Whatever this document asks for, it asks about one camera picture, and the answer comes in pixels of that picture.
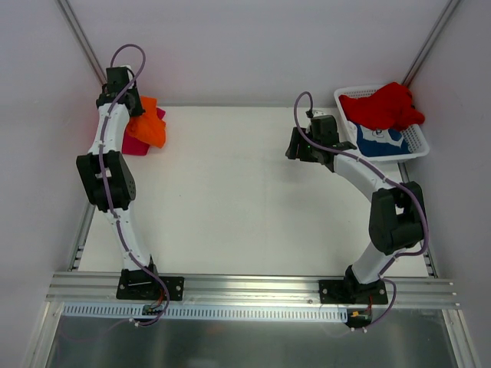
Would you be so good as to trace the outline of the orange t shirt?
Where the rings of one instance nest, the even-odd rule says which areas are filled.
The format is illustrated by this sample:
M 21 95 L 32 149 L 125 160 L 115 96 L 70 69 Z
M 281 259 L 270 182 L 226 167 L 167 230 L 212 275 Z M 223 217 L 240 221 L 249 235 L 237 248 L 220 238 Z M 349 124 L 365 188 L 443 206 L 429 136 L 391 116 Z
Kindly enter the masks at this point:
M 131 117 L 126 133 L 149 146 L 162 149 L 166 143 L 166 111 L 157 106 L 157 99 L 142 96 L 140 98 L 144 112 L 138 117 Z

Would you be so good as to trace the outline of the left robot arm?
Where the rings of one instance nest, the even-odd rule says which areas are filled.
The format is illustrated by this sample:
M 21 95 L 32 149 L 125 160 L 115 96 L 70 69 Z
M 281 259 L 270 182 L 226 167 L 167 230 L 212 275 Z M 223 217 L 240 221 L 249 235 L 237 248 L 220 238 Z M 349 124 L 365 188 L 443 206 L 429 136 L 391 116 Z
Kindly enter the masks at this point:
M 131 117 L 144 112 L 129 66 L 109 67 L 107 83 L 96 100 L 99 121 L 87 154 L 78 156 L 76 167 L 90 204 L 104 213 L 116 236 L 123 267 L 121 289 L 131 287 L 144 299 L 156 297 L 160 280 L 143 244 L 133 216 L 136 183 L 123 157 L 125 129 Z

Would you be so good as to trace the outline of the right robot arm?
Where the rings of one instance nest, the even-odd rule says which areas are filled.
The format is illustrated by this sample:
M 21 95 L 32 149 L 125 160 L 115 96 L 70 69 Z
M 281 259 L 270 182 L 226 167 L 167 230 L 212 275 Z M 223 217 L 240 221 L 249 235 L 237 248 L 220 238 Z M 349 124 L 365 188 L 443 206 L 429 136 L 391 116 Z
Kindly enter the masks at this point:
M 411 249 L 428 241 L 423 192 L 417 182 L 389 179 L 374 164 L 353 153 L 354 145 L 340 142 L 333 116 L 311 117 L 308 128 L 298 124 L 285 152 L 290 160 L 319 163 L 347 180 L 370 202 L 370 242 L 344 274 L 344 296 L 361 303 L 398 259 L 424 252 Z

